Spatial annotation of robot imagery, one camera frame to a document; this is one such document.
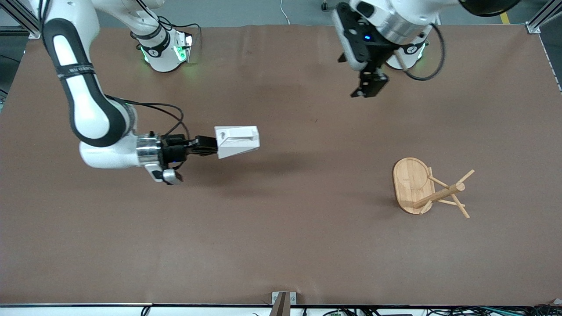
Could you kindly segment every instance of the black rubber cover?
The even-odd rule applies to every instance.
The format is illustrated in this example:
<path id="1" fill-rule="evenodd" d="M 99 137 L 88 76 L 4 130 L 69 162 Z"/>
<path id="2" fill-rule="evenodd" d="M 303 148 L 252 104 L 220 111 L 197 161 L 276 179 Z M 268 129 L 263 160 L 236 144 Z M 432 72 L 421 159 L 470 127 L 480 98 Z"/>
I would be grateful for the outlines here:
<path id="1" fill-rule="evenodd" d="M 72 52 L 74 53 L 74 56 L 76 56 L 76 60 L 79 64 L 89 63 L 86 52 L 84 51 L 84 46 L 82 45 L 82 41 L 80 40 L 80 36 L 78 35 L 78 31 L 76 30 L 74 24 L 64 19 L 53 19 L 45 24 L 43 28 L 43 38 L 47 52 L 49 53 L 55 67 L 60 67 L 53 44 L 53 38 L 57 35 L 64 36 L 68 40 L 68 43 L 72 48 Z M 113 104 L 111 104 L 100 91 L 93 73 L 86 73 L 81 76 L 84 77 L 92 98 L 109 119 L 110 127 L 107 134 L 101 138 L 88 138 L 80 134 L 74 124 L 74 100 L 72 99 L 72 94 L 70 93 L 66 79 L 61 79 L 62 88 L 64 89 L 66 98 L 69 102 L 70 127 L 72 128 L 74 134 L 88 145 L 95 147 L 107 147 L 113 145 L 126 133 L 125 119 L 123 118 L 121 112 L 116 109 L 115 106 L 113 106 Z"/>

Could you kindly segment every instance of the wooden post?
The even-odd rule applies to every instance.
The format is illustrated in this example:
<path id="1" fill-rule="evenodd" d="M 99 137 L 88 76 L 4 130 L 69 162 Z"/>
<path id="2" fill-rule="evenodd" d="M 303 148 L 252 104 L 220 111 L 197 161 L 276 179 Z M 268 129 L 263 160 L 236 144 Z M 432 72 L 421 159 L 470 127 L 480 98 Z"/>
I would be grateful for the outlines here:
<path id="1" fill-rule="evenodd" d="M 414 208 L 419 209 L 420 207 L 425 206 L 425 204 L 428 201 L 437 201 L 437 200 L 442 200 L 443 198 L 451 195 L 451 194 L 455 194 L 455 193 L 459 193 L 461 191 L 464 191 L 465 186 L 464 183 L 455 183 L 452 186 L 450 186 L 449 188 L 445 188 L 441 191 L 435 192 L 434 194 L 427 196 L 419 201 L 415 201 L 414 202 Z"/>

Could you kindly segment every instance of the robotic arm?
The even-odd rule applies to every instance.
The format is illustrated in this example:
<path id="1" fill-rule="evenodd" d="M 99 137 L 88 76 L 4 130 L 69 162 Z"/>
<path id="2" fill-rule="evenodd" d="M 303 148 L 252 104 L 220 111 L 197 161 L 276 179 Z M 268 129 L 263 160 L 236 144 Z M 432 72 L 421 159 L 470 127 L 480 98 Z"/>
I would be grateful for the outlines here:
<path id="1" fill-rule="evenodd" d="M 145 60 L 156 71 L 172 71 L 187 60 L 191 43 L 184 32 L 164 29 L 151 8 L 164 0 L 151 0 L 143 8 L 134 0 L 35 0 L 43 24 L 43 42 L 67 96 L 70 125 L 80 139 L 80 155 L 94 168 L 123 169 L 143 166 L 157 182 L 179 184 L 182 176 L 169 164 L 187 155 L 216 154 L 219 158 L 259 147 L 256 127 L 215 128 L 216 138 L 182 134 L 137 135 L 137 113 L 132 104 L 106 96 L 99 86 L 89 49 L 99 32 L 95 8 L 125 25 L 141 44 Z"/>
<path id="2" fill-rule="evenodd" d="M 352 69 L 359 71 L 359 87 L 351 96 L 376 96 L 388 82 L 382 72 L 385 62 L 395 69 L 407 70 L 414 66 L 421 58 L 427 36 L 442 9 L 460 4 L 473 15 L 496 16 L 519 1 L 350 0 L 349 4 L 339 3 L 332 12 L 343 46 L 338 61 L 347 61 Z"/>

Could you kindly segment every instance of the metal post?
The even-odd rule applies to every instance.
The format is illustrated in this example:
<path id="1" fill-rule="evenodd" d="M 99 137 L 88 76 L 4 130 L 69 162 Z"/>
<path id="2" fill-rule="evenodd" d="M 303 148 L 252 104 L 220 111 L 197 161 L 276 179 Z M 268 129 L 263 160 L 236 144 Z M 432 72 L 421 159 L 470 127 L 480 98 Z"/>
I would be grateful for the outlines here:
<path id="1" fill-rule="evenodd" d="M 39 19 L 19 0 L 0 0 L 2 7 L 29 33 L 30 38 L 39 38 Z"/>
<path id="2" fill-rule="evenodd" d="M 529 34 L 540 33 L 540 26 L 547 22 L 556 12 L 562 8 L 562 0 L 550 0 L 545 6 L 543 6 L 535 16 L 531 18 L 528 22 L 525 22 L 527 26 L 527 32 Z"/>

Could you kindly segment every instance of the brown table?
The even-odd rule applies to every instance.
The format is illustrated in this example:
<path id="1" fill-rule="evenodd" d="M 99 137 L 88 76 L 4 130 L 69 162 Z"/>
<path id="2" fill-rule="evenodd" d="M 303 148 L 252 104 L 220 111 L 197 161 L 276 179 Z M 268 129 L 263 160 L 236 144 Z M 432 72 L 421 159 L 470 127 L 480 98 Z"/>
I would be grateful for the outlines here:
<path id="1" fill-rule="evenodd" d="M 262 147 L 190 157 L 185 185 L 142 168 L 87 167 L 40 41 L 0 115 L 3 303 L 300 302 L 538 304 L 562 296 L 562 97 L 521 25 L 447 26 L 443 73 L 389 70 L 377 98 L 349 98 L 331 27 L 205 29 L 198 66 L 160 74 L 126 29 L 92 59 L 106 93 L 170 102 L 193 134 L 257 125 Z M 428 47 L 421 70 L 438 59 Z M 173 122 L 139 109 L 139 130 Z M 422 216 L 394 198 L 392 167 L 417 157 L 459 199 Z"/>

